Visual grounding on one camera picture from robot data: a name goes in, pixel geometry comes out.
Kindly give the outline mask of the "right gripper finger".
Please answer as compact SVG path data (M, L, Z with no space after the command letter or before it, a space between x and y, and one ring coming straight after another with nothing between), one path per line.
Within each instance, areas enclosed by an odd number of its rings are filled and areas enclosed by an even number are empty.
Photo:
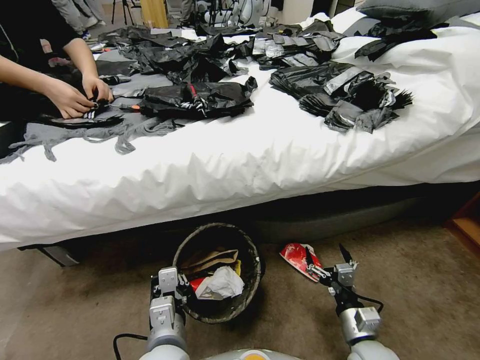
M338 244L341 255L344 259L344 262L348 264L350 267L353 269L356 269L358 267L358 262L353 259L351 253L341 244Z
M319 282L326 278L326 275L322 270L322 265L316 256L314 249L310 245L305 246L305 262L305 271L311 280Z

